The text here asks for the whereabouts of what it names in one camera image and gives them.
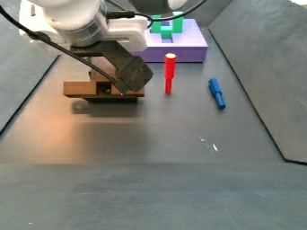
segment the red cylinder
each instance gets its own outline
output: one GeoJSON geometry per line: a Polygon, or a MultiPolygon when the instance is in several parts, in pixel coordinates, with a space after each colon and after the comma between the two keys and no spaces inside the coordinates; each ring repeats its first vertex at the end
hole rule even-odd
{"type": "Polygon", "coordinates": [[[171,94],[171,80],[175,77],[175,65],[176,65],[176,56],[172,53],[168,53],[166,55],[166,67],[164,67],[166,94],[171,94]]]}

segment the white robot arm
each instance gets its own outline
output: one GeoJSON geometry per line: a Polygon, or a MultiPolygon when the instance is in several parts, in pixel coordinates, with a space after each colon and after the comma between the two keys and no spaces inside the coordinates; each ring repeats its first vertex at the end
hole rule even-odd
{"type": "MultiPolygon", "coordinates": [[[[140,13],[167,13],[183,6],[187,0],[129,0],[140,13]]],[[[107,19],[104,0],[21,0],[19,21],[33,31],[45,34],[60,46],[85,47],[100,40],[116,40],[128,51],[147,48],[144,31],[148,20],[107,19]]],[[[31,41],[53,54],[59,51],[39,40],[31,41]]]]}
{"type": "Polygon", "coordinates": [[[104,75],[119,92],[125,94],[129,90],[139,92],[154,75],[142,58],[128,52],[147,48],[144,34],[148,19],[160,22],[184,16],[207,0],[202,0],[183,14],[160,19],[152,19],[148,14],[172,12],[187,0],[128,1],[139,13],[109,13],[104,0],[21,0],[20,23],[1,5],[0,13],[20,28],[31,43],[53,54],[64,52],[77,59],[104,75]],[[115,66],[117,79],[83,58],[100,56],[115,66]]]}

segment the green block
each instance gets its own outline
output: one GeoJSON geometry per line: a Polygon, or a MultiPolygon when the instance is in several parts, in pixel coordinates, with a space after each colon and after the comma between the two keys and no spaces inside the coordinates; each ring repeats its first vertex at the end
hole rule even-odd
{"type": "MultiPolygon", "coordinates": [[[[183,12],[174,12],[172,15],[176,16],[183,12]]],[[[160,15],[152,15],[152,18],[160,18],[160,15]]],[[[163,39],[171,39],[174,33],[183,32],[183,17],[171,20],[171,25],[162,25],[162,22],[154,22],[151,26],[152,33],[160,33],[163,39]]]]}

